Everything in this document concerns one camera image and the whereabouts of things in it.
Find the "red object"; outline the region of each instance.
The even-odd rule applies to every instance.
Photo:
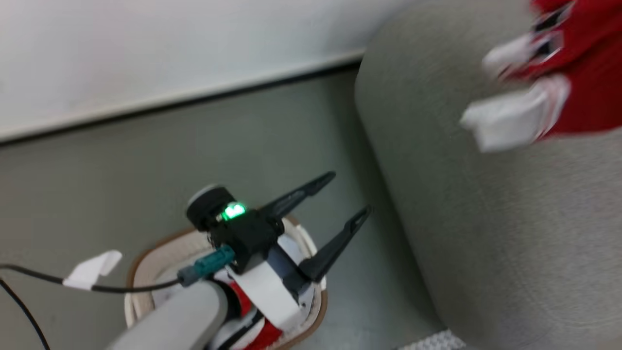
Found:
[[[235,294],[238,296],[239,305],[240,305],[240,313],[241,313],[240,316],[243,317],[248,313],[248,311],[251,311],[251,308],[253,307],[253,303],[248,298],[248,296],[246,296],[242,288],[240,288],[237,283],[233,282],[229,286],[231,287],[231,289],[233,289]]]
[[[513,75],[561,74],[571,91],[546,136],[622,126],[622,0],[532,0],[541,16],[532,60]]]
[[[275,341],[279,340],[282,334],[283,331],[276,328],[274,325],[272,325],[272,323],[270,323],[270,321],[266,319],[266,324],[261,329],[259,335],[257,335],[257,338],[255,338],[255,340],[251,344],[248,344],[245,350],[266,349],[268,346],[274,344]]]

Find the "black cable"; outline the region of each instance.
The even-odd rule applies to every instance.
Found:
[[[47,340],[45,340],[45,336],[43,335],[43,332],[41,331],[41,328],[39,328],[39,325],[37,324],[37,322],[35,321],[35,318],[32,317],[32,314],[30,313],[30,310],[28,310],[28,308],[26,307],[26,305],[24,304],[24,302],[17,296],[17,294],[15,294],[13,292],[13,290],[11,289],[11,287],[9,287],[8,284],[6,284],[6,282],[0,278],[0,286],[2,288],[4,288],[4,290],[11,296],[11,298],[13,298],[13,300],[17,303],[17,305],[19,306],[20,309],[22,309],[22,311],[24,312],[24,314],[26,315],[26,317],[28,317],[28,320],[30,321],[30,324],[32,325],[32,327],[35,329],[35,331],[37,331],[37,335],[39,336],[39,340],[41,340],[41,344],[43,345],[45,350],[50,350],[50,346],[47,344]]]
[[[27,275],[30,277],[34,277],[37,278],[39,280],[43,280],[43,281],[47,281],[50,283],[55,283],[58,285],[63,285],[63,278],[60,277],[55,277],[55,276],[50,276],[50,275],[46,275],[44,273],[40,273],[37,271],[33,271],[29,268],[25,268],[25,267],[21,267],[21,266],[17,266],[17,265],[13,265],[13,264],[0,264],[0,270],[11,270],[11,271],[15,271],[18,273],[21,273],[23,275]],[[168,288],[170,286],[174,286],[176,284],[178,284],[180,281],[179,279],[176,280],[172,280],[172,281],[168,281],[166,283],[160,283],[158,285],[151,285],[151,286],[142,286],[142,287],[134,287],[134,288],[122,288],[122,287],[109,287],[109,286],[99,286],[99,285],[93,285],[91,287],[91,291],[99,291],[102,293],[114,293],[114,294],[126,294],[126,293],[144,293],[146,291],[154,291],[154,290],[160,290],[160,289],[164,289],[164,288]]]
[[[251,319],[251,322],[247,324],[246,326],[240,328],[237,332],[234,333],[234,335],[230,336],[229,339],[227,339],[224,343],[222,343],[218,347],[218,350],[231,349],[231,347],[234,346],[235,343],[237,343],[240,339],[242,339],[242,337],[246,333],[248,333],[248,331],[250,331],[251,328],[255,327],[255,324],[261,321],[262,318],[264,318],[264,314],[262,314],[261,311],[257,310],[257,313],[253,316],[253,318]]]

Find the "white basket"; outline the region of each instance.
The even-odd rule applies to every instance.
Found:
[[[296,221],[291,218],[283,220],[285,234],[297,243],[306,257],[315,255],[317,248],[307,231],[301,225],[292,222]],[[171,236],[156,248],[144,252],[134,262],[128,284],[129,286],[153,285],[170,280],[179,268],[192,264],[197,258],[212,251],[213,247],[209,244],[206,235],[196,230],[188,230]],[[299,327],[284,333],[270,349],[289,348],[310,336],[320,325],[327,307],[326,279],[314,285],[313,288],[313,303],[307,319]],[[155,309],[154,295],[156,294],[125,295],[124,308],[128,328]]]

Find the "teal connector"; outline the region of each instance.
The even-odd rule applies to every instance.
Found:
[[[201,278],[205,278],[224,268],[235,260],[235,252],[228,245],[221,246],[217,251],[198,259],[194,265],[177,272],[180,284],[190,286]]]

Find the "baseboard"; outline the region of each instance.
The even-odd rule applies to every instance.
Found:
[[[66,117],[60,123],[31,124],[18,130],[0,131],[0,147],[50,137],[59,133],[91,128],[105,123],[115,123],[128,118],[139,118],[158,111],[205,103],[283,84],[309,80],[339,71],[357,69],[363,57],[363,52],[364,49],[356,50],[320,63],[284,67],[278,72],[262,73],[244,80],[228,82],[215,87],[170,93],[166,94],[166,96],[153,97],[125,105],[111,106],[102,110],[90,111],[87,115],[83,113]]]

